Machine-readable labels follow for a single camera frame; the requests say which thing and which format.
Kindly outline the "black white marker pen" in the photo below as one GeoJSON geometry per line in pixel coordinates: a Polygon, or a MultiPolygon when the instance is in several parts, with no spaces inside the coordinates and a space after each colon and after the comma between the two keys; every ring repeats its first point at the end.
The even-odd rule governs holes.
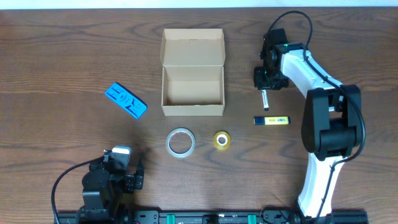
{"type": "Polygon", "coordinates": [[[268,111],[269,110],[269,102],[268,102],[266,90],[262,90],[261,94],[262,94],[262,102],[263,102],[264,110],[268,111]]]}

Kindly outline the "yellow highlighter pen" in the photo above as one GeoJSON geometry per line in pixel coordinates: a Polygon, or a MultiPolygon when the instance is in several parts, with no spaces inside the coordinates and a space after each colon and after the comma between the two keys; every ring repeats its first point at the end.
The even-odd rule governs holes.
{"type": "Polygon", "coordinates": [[[288,116],[256,116],[254,124],[259,126],[288,125],[290,118],[288,116]]]}

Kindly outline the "blue plastic tape dispenser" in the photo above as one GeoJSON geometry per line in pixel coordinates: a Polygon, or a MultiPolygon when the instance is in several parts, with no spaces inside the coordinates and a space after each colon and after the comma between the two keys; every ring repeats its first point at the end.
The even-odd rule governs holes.
{"type": "Polygon", "coordinates": [[[148,109],[138,96],[118,82],[114,82],[104,95],[135,119],[139,119],[148,109]]]}

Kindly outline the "small yellow tape roll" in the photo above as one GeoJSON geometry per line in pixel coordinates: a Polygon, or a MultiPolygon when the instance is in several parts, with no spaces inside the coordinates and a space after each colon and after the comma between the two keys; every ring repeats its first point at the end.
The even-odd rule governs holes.
{"type": "Polygon", "coordinates": [[[226,131],[219,131],[213,138],[213,144],[218,150],[226,150],[231,144],[231,137],[226,131]]]}

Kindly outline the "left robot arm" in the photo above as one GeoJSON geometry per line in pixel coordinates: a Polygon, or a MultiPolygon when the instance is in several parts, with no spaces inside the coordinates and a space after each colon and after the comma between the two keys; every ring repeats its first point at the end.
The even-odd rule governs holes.
{"type": "Polygon", "coordinates": [[[90,162],[83,177],[83,201],[76,223],[134,223],[131,212],[121,203],[124,194],[133,194],[144,185],[144,166],[127,173],[128,156],[102,156],[90,162]]]}

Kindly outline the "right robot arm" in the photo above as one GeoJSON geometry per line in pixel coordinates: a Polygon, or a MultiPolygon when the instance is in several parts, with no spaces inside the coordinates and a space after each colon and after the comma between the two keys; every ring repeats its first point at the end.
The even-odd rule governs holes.
{"type": "Polygon", "coordinates": [[[254,86],[262,92],[280,90],[293,82],[305,98],[301,137],[308,152],[298,210],[291,223],[333,223],[331,200],[343,165],[363,150],[365,137],[361,92],[344,85],[317,64],[306,46],[283,40],[264,44],[254,86]]]}

